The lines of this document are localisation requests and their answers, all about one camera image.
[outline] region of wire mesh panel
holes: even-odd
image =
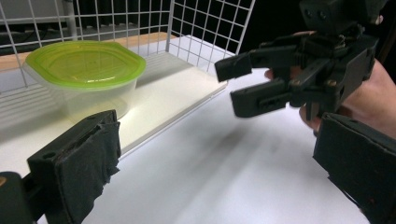
[[[238,52],[254,0],[0,0],[0,94],[33,88],[27,55],[70,40],[168,51],[206,71]]]

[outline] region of skin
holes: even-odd
[[[300,72],[298,67],[290,69],[291,77],[298,76]],[[267,70],[265,76],[273,78],[273,71]],[[308,121],[305,113],[303,106],[300,109],[303,122],[318,131],[321,119]],[[339,113],[396,139],[396,86],[380,62],[375,61],[371,77],[345,99]]]

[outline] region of black object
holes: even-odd
[[[0,173],[1,223],[81,223],[118,171],[119,127],[115,111],[89,116],[31,156],[23,179]]]
[[[325,114],[314,159],[370,223],[396,223],[396,140],[356,120]]]
[[[385,0],[304,0],[300,8],[313,35],[292,35],[263,43],[215,63],[219,81],[270,67],[275,80],[231,93],[237,117],[250,118],[286,106],[307,106],[307,119],[336,112],[371,75],[377,38],[364,35],[361,22],[373,22]],[[290,78],[290,67],[303,72]]]

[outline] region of clear plastic container with green lid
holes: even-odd
[[[131,107],[146,61],[115,42],[67,41],[29,54],[26,71],[73,121],[109,109],[118,118]]]

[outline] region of wooden surface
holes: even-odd
[[[160,32],[160,33],[152,33],[152,34],[147,34],[147,35],[135,35],[135,36],[129,36],[129,37],[124,37],[124,38],[117,38],[117,39],[111,39],[111,40],[105,40],[106,42],[118,42],[124,47],[132,47],[132,46],[138,46],[138,45],[145,45],[149,43],[155,43],[159,41],[166,40],[167,33]],[[25,52],[25,53],[19,53],[18,58],[17,55],[15,54],[10,54],[10,55],[5,55],[5,56],[0,56],[0,73],[3,70],[9,70],[9,69],[15,69],[19,68],[20,65],[22,65],[26,59],[26,57],[30,54],[30,52]]]

